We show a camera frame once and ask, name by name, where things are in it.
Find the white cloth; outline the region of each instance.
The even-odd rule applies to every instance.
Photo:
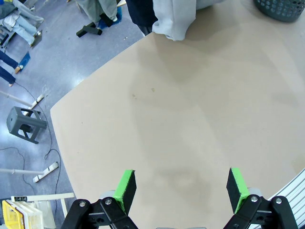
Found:
[[[11,13],[3,19],[3,23],[7,26],[14,27],[16,24],[16,20],[19,18],[19,15],[16,13]]]
[[[182,41],[191,23],[196,19],[196,10],[224,0],[153,0],[157,21],[152,31],[165,34],[168,39]]]

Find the gray stool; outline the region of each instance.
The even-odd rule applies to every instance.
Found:
[[[41,120],[39,114],[39,111],[29,110],[16,106],[13,107],[10,111],[8,119],[6,120],[6,125],[8,126],[9,132],[12,135],[20,137],[24,140],[38,144],[38,142],[35,141],[35,138],[39,130],[41,128],[47,128],[47,122]]]

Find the jeans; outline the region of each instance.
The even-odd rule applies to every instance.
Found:
[[[2,51],[0,51],[0,60],[3,60],[3,62],[11,66],[13,69],[18,67],[18,63]],[[12,76],[8,71],[6,71],[2,67],[0,67],[0,76],[10,84],[13,84],[16,80],[14,76]]]
[[[32,11],[30,11],[29,8],[23,5],[19,0],[13,0],[13,4],[18,8],[18,11],[21,12],[22,16],[34,20],[36,23],[43,23],[44,19],[42,17],[34,15]]]
[[[16,20],[13,31],[25,39],[29,45],[33,44],[35,40],[34,35],[37,33],[36,27],[31,25],[22,16],[19,16],[19,18]]]

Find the green gripper pad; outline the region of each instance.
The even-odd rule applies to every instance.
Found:
[[[250,195],[239,168],[230,168],[227,190],[233,212],[236,214],[243,201]]]
[[[135,183],[134,170],[125,170],[113,198],[117,201],[126,215],[129,213],[136,189],[137,185]]]

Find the gray laundry basket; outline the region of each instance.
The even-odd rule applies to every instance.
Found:
[[[305,7],[305,0],[254,0],[256,7],[273,19],[293,22]]]

